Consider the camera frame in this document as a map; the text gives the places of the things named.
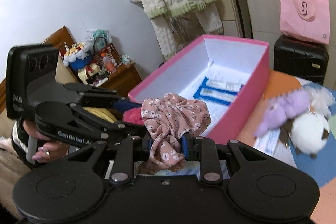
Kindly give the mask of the person left hand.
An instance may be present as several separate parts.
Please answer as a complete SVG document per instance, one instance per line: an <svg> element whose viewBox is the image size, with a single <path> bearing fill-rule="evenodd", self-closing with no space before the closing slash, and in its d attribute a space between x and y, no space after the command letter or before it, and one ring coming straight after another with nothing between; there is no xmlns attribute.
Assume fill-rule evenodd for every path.
<svg viewBox="0 0 336 224"><path fill-rule="evenodd" d="M43 145L35 149L29 150L28 155L31 156L30 161L39 163L48 163L60 159L68 154L70 146L60 141L53 141L49 137L41 134L34 121L28 119L23 121L25 132L34 139L43 141Z"/></svg>

